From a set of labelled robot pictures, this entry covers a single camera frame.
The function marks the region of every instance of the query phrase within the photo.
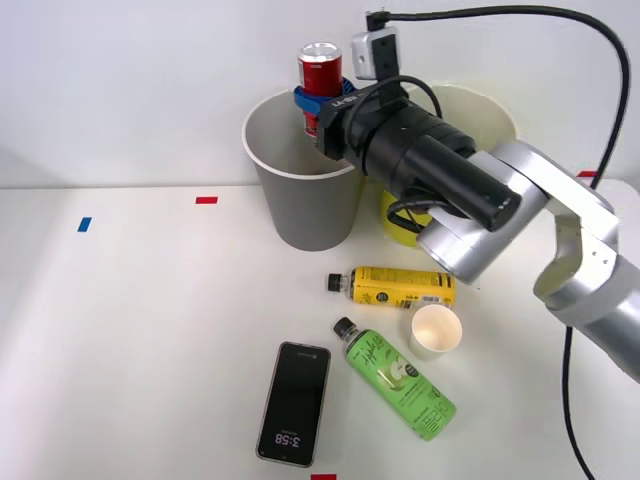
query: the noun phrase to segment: yellow bottle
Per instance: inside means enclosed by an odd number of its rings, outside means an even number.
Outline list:
[[[439,303],[453,307],[455,278],[443,272],[358,267],[350,275],[329,274],[331,292],[346,292],[356,303],[400,308]]]

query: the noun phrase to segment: bottle label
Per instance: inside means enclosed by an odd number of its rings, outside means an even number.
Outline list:
[[[453,418],[455,405],[378,332],[362,332],[349,345],[347,360],[425,440]]]
[[[356,303],[400,308],[455,301],[455,279],[444,272],[419,272],[397,268],[358,267],[352,297]]]

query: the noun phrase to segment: white table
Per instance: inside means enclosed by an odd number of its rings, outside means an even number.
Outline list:
[[[612,180],[601,192],[640,265],[638,194]],[[459,287],[458,349],[415,361],[458,406],[427,443],[348,366],[331,331],[349,316],[415,360],[409,312],[325,288],[329,272],[358,265],[436,267],[384,238],[375,194],[347,241],[305,253],[279,239],[259,187],[1,191],[0,479],[583,478],[562,420],[564,327],[531,293],[554,251],[550,215]],[[195,205],[197,195],[219,202]],[[333,353],[308,470],[254,453],[285,340]],[[596,477],[637,480],[640,387],[580,334],[571,373]]]

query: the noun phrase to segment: green drink bottle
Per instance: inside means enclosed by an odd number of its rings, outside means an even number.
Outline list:
[[[451,421],[456,406],[422,376],[382,335],[360,331],[348,318],[333,331],[345,342],[347,361],[425,440]]]

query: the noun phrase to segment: black cable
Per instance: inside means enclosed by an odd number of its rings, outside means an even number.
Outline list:
[[[432,195],[417,195],[414,197],[402,198],[389,205],[389,208],[387,208],[387,220],[398,227],[417,234],[422,231],[423,226],[416,222],[415,218],[413,218],[413,215],[410,213],[410,209],[449,207],[449,205],[449,202],[434,198]],[[398,212],[402,210],[405,210],[409,214],[411,221],[398,215]]]
[[[471,17],[483,17],[489,15],[508,15],[508,14],[520,14],[520,15],[544,15],[550,17],[559,17],[565,18],[568,20],[573,20],[584,25],[587,25],[600,34],[602,34],[616,51],[618,56],[618,61],[620,62],[620,74],[621,74],[621,86],[620,86],[620,97],[618,100],[618,109],[616,111],[615,120],[613,122],[613,127],[611,129],[611,134],[609,135],[609,140],[607,142],[607,146],[605,148],[602,159],[600,160],[600,164],[598,165],[598,170],[596,171],[596,175],[591,182],[591,188],[596,189],[602,180],[605,170],[609,165],[609,161],[611,160],[611,154],[613,153],[613,149],[615,148],[616,141],[618,140],[618,136],[620,134],[620,128],[622,127],[622,122],[624,120],[624,114],[627,108],[627,103],[629,101],[629,91],[631,84],[631,67],[629,62],[629,57],[627,56],[627,52],[624,48],[624,45],[616,35],[616,33],[611,30],[606,24],[598,20],[597,18],[592,17],[591,15],[587,15],[585,13],[576,12],[573,10],[568,10],[564,8],[555,8],[555,7],[545,7],[545,6],[537,6],[537,5],[504,5],[504,6],[494,6],[494,7],[480,7],[480,8],[467,8],[461,10],[450,10],[445,12],[431,12],[431,13],[418,13],[418,14],[404,14],[404,13],[389,13],[389,12],[376,12],[371,14],[371,22],[374,28],[376,28],[376,22],[379,25],[384,25],[387,21],[431,21],[431,20],[447,20],[454,18],[471,18]],[[584,458],[582,457],[582,452],[578,447],[578,442],[576,440],[573,424],[571,422],[571,410],[569,405],[569,366],[571,360],[571,342],[573,339],[573,328],[567,327],[564,341],[564,352],[562,357],[562,409],[564,414],[564,423],[567,429],[567,435],[569,436],[569,442],[571,443],[571,447],[573,449],[573,453],[582,468],[585,476],[589,480],[594,480],[595,477],[589,470]]]
[[[349,112],[349,115],[347,116],[347,121],[344,129],[344,137],[347,141],[347,146],[351,148],[353,151],[356,151],[356,148],[353,146],[353,142],[351,140],[351,130],[353,129],[353,121],[355,120],[356,115],[364,105],[364,102],[369,97],[371,97],[371,95],[373,95],[375,92],[380,90],[385,85],[389,85],[390,83],[411,83],[416,87],[419,87],[424,93],[429,95],[429,98],[433,102],[433,106],[436,109],[436,115],[438,116],[438,118],[442,118],[442,108],[440,107],[440,102],[438,101],[438,97],[436,97],[436,94],[433,93],[433,90],[431,90],[431,87],[429,85],[424,83],[419,78],[410,77],[409,75],[396,75],[395,77],[386,78],[381,82],[376,83],[371,88],[371,90],[369,90],[362,97],[360,97],[360,99],[358,100],[358,103],[354,105],[354,107]]]
[[[449,10],[445,12],[430,12],[430,13],[390,13],[390,12],[375,12],[374,14],[379,18],[380,22],[388,21],[402,21],[402,22],[421,22],[431,20],[448,20],[454,18],[471,18],[471,17],[485,17],[490,15],[543,15],[548,17],[565,18],[567,20],[573,20],[575,22],[582,23],[588,27],[593,28],[598,33],[603,35],[616,51],[618,55],[618,61],[620,62],[620,74],[621,74],[621,88],[620,98],[618,100],[618,110],[613,123],[611,134],[609,135],[609,141],[607,147],[598,165],[596,175],[591,182],[591,188],[596,188],[602,179],[604,171],[609,164],[611,154],[616,146],[618,134],[620,133],[620,127],[624,119],[624,113],[627,108],[629,100],[629,90],[631,83],[631,67],[629,64],[629,57],[624,48],[624,45],[618,38],[618,35],[611,30],[606,24],[601,22],[591,15],[586,13],[576,12],[574,10],[568,10],[566,8],[546,7],[541,5],[499,5],[495,7],[480,7],[480,8],[464,8],[461,10]]]

